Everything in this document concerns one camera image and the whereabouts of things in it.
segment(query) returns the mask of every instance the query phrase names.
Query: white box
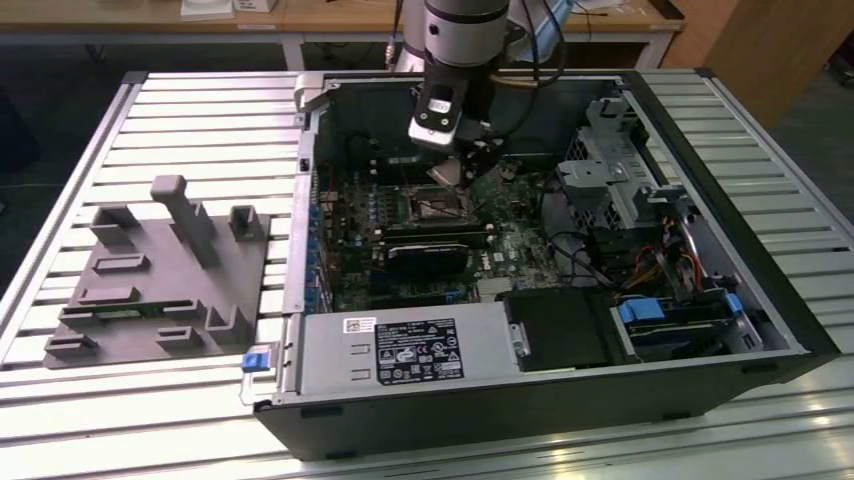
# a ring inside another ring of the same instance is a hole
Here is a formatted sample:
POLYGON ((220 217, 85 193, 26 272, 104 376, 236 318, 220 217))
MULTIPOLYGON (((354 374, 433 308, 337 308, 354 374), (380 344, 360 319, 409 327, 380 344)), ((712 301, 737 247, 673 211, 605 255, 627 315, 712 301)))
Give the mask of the white box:
POLYGON ((234 0, 234 10, 238 12, 266 12, 276 6, 276 0, 234 0))
POLYGON ((181 20, 185 22, 233 17, 229 0, 181 0, 181 20))

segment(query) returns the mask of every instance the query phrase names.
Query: barcode sticker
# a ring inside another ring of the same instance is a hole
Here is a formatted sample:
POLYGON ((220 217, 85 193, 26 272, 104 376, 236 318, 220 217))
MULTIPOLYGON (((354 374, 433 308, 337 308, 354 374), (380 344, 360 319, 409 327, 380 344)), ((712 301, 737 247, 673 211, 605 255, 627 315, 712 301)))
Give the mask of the barcode sticker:
POLYGON ((376 317, 345 318, 344 333, 372 333, 376 317))

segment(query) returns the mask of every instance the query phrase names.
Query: sticker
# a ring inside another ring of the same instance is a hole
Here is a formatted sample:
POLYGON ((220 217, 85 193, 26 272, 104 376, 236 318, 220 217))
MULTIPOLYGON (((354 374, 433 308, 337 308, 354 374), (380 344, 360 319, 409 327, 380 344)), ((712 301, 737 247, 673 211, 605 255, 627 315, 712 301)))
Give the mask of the sticker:
POLYGON ((380 324, 374 318, 369 320, 373 321, 370 329, 376 341, 378 383, 401 385, 464 377, 462 353, 452 318, 380 324))
POLYGON ((376 325, 376 317, 345 318, 344 333, 370 333, 376 325))
POLYGON ((274 25, 253 25, 253 24, 240 24, 237 25, 237 30, 274 30, 274 25))
POLYGON ((681 25, 679 24, 672 24, 672 25, 649 25, 649 30, 681 30, 681 25))

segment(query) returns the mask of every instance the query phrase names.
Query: wooden cabinet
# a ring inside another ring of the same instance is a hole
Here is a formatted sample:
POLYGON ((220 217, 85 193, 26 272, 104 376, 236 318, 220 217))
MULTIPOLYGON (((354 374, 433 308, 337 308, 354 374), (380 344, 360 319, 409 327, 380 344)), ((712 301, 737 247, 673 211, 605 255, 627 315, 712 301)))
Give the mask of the wooden cabinet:
POLYGON ((854 30, 854 0, 671 1, 687 25, 661 67, 709 68, 773 126, 854 30))

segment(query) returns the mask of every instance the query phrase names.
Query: floor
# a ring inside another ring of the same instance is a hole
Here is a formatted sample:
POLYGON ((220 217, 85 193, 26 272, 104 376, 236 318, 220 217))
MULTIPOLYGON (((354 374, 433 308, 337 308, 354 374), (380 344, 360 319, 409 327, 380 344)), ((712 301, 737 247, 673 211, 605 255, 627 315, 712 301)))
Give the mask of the floor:
MULTIPOLYGON (((312 69, 381 68, 381 46, 305 47, 312 69)), ((274 45, 113 46, 93 63, 81 47, 0 47, 0 89, 14 103, 42 149, 37 163, 0 173, 0 293, 41 227, 124 73, 281 70, 274 45)), ((771 132, 841 212, 854 219, 851 141, 854 88, 820 74, 771 132)))

